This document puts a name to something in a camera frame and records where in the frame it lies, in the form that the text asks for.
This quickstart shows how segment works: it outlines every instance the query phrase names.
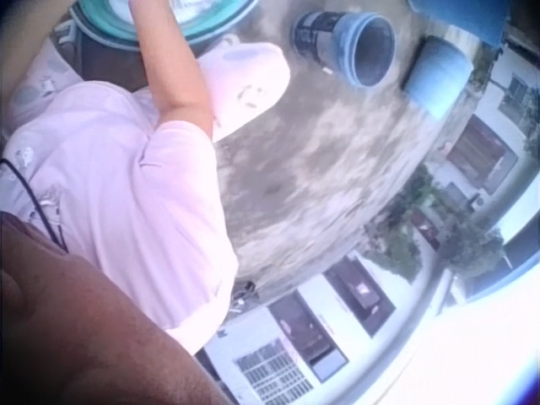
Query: blue container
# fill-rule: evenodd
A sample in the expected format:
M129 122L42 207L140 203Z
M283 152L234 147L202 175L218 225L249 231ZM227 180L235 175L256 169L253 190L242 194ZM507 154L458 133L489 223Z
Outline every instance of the blue container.
M110 1L78 0L70 14L77 26L93 40L124 51L140 51L135 25L117 15ZM214 40L240 22L257 3L258 0L216 2L196 18L181 23L182 33L190 45Z
M447 40L426 38L403 91L440 119L456 102L473 71L473 63Z
M309 13L293 26L291 36L300 55L358 88L378 84L396 50L392 25L376 13Z
M495 48L500 47L510 0L408 0L432 19L455 25Z

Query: concrete ground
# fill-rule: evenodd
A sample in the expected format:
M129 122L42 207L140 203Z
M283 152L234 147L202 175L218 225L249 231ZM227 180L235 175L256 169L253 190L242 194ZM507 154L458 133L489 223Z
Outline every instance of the concrete ground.
M393 23L396 57L378 87L351 89L293 52L289 27L312 10L376 11ZM266 297L346 254L437 139L445 120L432 119L400 90L429 32L450 38L470 56L478 45L460 30L413 13L405 0L261 0L237 27L245 41L280 45L292 72L275 107L217 145L239 277L253 279ZM117 52L90 44L85 78L111 75L97 51L109 58ZM121 74L143 82L140 73L126 73L140 68L137 54L122 55ZM132 83L131 89L140 85ZM456 108L453 119L464 127L472 110Z

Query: finger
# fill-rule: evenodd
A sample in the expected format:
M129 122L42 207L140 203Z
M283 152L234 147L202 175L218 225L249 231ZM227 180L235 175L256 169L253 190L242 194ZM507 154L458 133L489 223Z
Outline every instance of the finger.
M3 270L0 288L2 291L2 329L5 330L5 326L23 317L26 302L15 280Z
M36 228L2 213L2 270L27 297L57 278L65 253Z

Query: white wall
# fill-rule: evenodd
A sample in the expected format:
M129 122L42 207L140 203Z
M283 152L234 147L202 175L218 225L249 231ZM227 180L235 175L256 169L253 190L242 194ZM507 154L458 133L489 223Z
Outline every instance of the white wall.
M388 344L401 331L429 282L435 259L435 252L418 231L415 231L414 237L423 255L424 265L412 284L363 258L355 251L349 255L350 258L359 259L364 264L371 277L396 307L373 338L368 335L324 275L316 275L299 286L298 291L343 351L348 363L336 375L321 384L289 343L287 350L314 386L314 390L305 394L295 405L333 403L335 398L347 391L377 361ZM233 361L256 351L275 338L280 338L284 342L288 340L266 307L248 312L234 323L225 325L223 330L227 336L213 337L205 347L208 356L233 394L241 397L242 403L257 404L259 403L257 395Z
M267 307L256 308L237 320L233 326L225 325L221 330L225 336L212 337L204 349L219 376L240 403L255 405L261 401L234 360L257 351L277 338L282 341L291 358L315 387L314 391L321 384L298 355Z
M494 228L500 230L500 234L507 242L516 236L538 211L540 211L540 174Z
M503 54L499 57L491 71L491 79L504 88L508 88L512 80L512 73L519 74L530 86L539 85L538 69L517 53L505 46Z
M507 89L512 80L512 73L519 75L530 86L538 87L540 85L540 71L511 49L506 48L504 54L499 57L499 60L494 65L491 79ZM485 190L477 190L449 161L446 161L442 165L427 162L429 171L434 175L435 181L440 183L442 187L446 187L453 182L462 190L467 198L472 198L477 192L480 192L483 200L486 202L482 210L489 209L492 202L501 198L506 193L507 187L516 182L521 176L522 171L528 170L531 163L530 158L523 149L526 140L525 135L516 124L499 111L499 105L504 96L505 92L503 89L493 83L489 83L474 112L518 157L516 165L494 194L489 195Z

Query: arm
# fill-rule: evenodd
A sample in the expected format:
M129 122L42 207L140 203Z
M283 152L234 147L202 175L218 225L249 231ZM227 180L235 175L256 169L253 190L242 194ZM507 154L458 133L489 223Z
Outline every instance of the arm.
M14 2L2 21L2 108L58 20L75 0Z
M212 138L210 94L169 1L130 0L130 7L159 122L190 122Z
M0 225L1 403L229 403L102 272L9 214Z

